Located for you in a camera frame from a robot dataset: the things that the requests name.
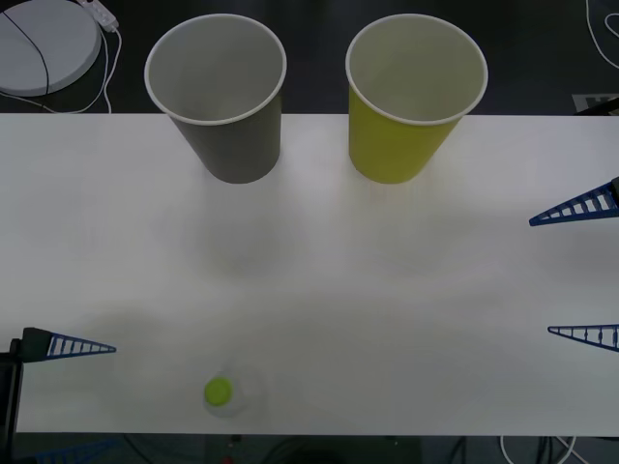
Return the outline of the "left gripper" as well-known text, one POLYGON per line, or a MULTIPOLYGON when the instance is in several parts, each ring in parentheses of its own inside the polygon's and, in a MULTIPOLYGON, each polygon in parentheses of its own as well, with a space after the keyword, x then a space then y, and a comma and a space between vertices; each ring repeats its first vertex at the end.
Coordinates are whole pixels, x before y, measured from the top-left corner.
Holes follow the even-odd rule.
MULTIPOLYGON (((117 349, 108 344, 38 328, 25 328, 22 339, 14 338, 9 351, 1 354, 1 434, 13 435, 15 433, 22 362, 40 363, 116 352, 117 349)), ((39 464, 91 463, 113 448, 114 440, 81 444, 37 453, 36 462, 39 464)))

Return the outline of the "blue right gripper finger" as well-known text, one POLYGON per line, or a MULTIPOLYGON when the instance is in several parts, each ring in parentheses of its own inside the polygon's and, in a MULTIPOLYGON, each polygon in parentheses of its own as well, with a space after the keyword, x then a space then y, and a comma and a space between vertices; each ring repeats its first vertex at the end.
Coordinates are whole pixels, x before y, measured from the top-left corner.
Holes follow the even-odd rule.
POLYGON ((618 178, 586 191, 529 219, 532 227, 618 217, 618 178))
POLYGON ((618 352, 618 325, 548 326, 550 334, 611 352, 618 352))

